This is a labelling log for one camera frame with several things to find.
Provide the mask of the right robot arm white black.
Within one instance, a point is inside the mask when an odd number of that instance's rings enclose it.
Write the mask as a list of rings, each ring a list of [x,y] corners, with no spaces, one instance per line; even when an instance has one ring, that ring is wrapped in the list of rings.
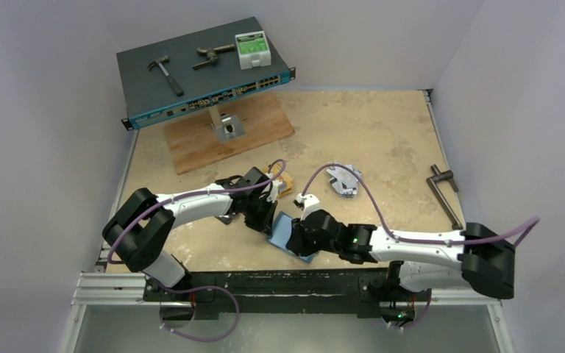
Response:
[[[450,287],[494,299],[514,297],[516,247],[479,223],[450,232],[389,232],[374,224],[344,224],[317,210],[292,221],[285,247],[301,257],[330,252],[353,264],[398,263],[383,280],[392,299]]]

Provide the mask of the blue card holder wallet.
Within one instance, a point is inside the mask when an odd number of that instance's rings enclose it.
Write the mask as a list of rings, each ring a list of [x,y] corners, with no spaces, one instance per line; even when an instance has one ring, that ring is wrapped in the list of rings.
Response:
[[[280,212],[273,221],[271,236],[269,237],[268,242],[281,251],[285,252],[286,254],[295,257],[296,259],[299,259],[304,263],[310,264],[312,263],[316,254],[299,256],[295,255],[291,250],[288,250],[286,248],[286,244],[291,238],[291,231],[293,229],[292,221],[293,218],[290,215],[284,212]]]

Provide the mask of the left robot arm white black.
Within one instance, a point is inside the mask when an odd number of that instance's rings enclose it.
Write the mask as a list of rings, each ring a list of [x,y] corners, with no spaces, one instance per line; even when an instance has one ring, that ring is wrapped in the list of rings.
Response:
[[[156,279],[170,300],[179,301],[189,294],[191,275],[163,249],[171,230],[203,218],[241,214],[248,228],[270,235],[283,188],[283,182],[256,167],[183,193],[140,188],[104,226],[102,237],[131,272]]]

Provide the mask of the black credit card stack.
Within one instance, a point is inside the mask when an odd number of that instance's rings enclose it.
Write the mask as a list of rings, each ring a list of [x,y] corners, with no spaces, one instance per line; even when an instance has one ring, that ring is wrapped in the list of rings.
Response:
[[[225,225],[230,224],[235,218],[235,214],[216,216],[216,219]]]

